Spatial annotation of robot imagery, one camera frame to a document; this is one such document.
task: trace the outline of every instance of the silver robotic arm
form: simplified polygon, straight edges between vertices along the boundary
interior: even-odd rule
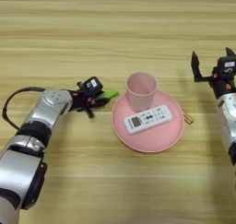
[[[218,64],[213,68],[212,76],[202,77],[199,70],[198,58],[193,52],[192,69],[195,82],[207,81],[214,90],[218,101],[218,120],[224,147],[230,160],[236,164],[236,88],[234,76],[236,75],[236,55],[233,50],[226,48],[225,57],[218,59]]]
[[[102,92],[96,77],[80,87],[83,89],[78,91],[45,90],[1,152],[0,224],[17,224],[20,209],[36,203],[47,171],[43,156],[58,118],[72,110],[88,110],[92,99]]]

